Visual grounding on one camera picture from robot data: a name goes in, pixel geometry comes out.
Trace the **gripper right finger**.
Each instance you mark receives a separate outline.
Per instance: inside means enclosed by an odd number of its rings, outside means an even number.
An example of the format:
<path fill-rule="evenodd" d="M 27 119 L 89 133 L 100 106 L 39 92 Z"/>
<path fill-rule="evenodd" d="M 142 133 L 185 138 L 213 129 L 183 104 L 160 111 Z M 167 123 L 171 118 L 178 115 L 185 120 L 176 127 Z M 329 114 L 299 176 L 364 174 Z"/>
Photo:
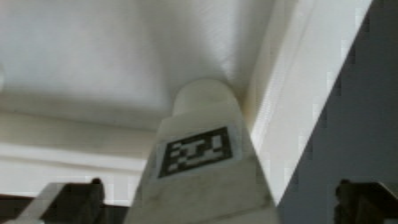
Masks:
<path fill-rule="evenodd" d="M 398 183 L 343 179 L 336 200 L 334 224 L 398 224 Z"/>

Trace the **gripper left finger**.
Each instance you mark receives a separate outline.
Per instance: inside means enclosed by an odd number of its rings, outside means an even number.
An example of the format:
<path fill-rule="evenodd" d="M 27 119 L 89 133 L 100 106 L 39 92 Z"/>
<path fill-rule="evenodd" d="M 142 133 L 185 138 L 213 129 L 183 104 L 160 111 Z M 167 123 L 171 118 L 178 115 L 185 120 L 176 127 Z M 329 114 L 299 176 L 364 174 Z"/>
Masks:
<path fill-rule="evenodd" d="M 50 183 L 11 224 L 94 224 L 103 200 L 100 178 L 87 183 Z"/>

